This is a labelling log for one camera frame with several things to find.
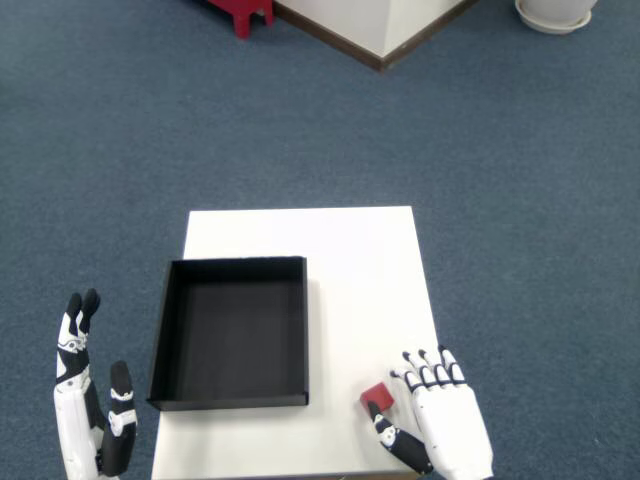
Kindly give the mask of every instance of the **gray carpet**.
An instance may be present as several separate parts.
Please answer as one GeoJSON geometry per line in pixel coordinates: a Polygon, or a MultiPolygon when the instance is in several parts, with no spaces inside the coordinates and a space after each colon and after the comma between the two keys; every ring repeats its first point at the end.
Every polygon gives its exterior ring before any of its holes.
{"type": "Polygon", "coordinates": [[[89,286],[99,394],[119,358],[138,391],[125,478],[150,476],[142,399],[189,210],[410,204],[497,475],[638,478],[640,4],[556,38],[511,3],[379,75],[282,21],[236,40],[192,0],[5,0],[0,476],[63,476],[55,342],[89,286]]]}

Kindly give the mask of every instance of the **red stool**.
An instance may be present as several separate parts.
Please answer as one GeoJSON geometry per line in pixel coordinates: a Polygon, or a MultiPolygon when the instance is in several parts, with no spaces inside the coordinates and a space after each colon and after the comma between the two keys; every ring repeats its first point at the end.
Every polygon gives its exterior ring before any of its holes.
{"type": "Polygon", "coordinates": [[[233,15],[233,28],[238,38],[249,38],[249,18],[258,10],[264,11],[267,25],[273,23],[271,0],[208,0],[209,3],[233,15]]]}

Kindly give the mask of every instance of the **open box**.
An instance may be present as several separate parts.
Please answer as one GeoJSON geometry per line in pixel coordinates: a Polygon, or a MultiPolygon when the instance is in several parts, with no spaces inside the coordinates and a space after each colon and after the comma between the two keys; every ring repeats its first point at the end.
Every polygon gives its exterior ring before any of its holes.
{"type": "Polygon", "coordinates": [[[169,267],[148,401],[159,410],[307,405],[303,257],[169,267]]]}

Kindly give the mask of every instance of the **white pot saucer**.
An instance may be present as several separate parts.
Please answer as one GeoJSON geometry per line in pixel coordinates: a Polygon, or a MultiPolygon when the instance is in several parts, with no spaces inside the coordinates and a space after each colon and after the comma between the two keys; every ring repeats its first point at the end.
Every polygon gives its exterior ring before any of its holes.
{"type": "Polygon", "coordinates": [[[553,25],[551,23],[546,23],[537,18],[533,18],[529,14],[527,14],[522,8],[522,0],[515,0],[516,10],[518,10],[518,14],[520,14],[520,18],[522,21],[529,27],[537,30],[542,33],[549,33],[551,35],[566,35],[567,33],[571,33],[579,28],[584,27],[591,21],[591,10],[587,12],[587,14],[581,20],[574,23],[573,25],[553,25]]]}

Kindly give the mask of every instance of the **white tabletop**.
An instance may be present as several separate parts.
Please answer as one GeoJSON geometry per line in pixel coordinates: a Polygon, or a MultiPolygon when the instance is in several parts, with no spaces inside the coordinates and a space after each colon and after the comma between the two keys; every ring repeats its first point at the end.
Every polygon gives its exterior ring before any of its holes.
{"type": "Polygon", "coordinates": [[[287,255],[308,262],[309,405],[162,412],[154,479],[408,470],[358,399],[384,381],[389,417],[417,434],[406,387],[388,376],[403,350],[437,346],[411,207],[189,216],[186,259],[287,255]]]}

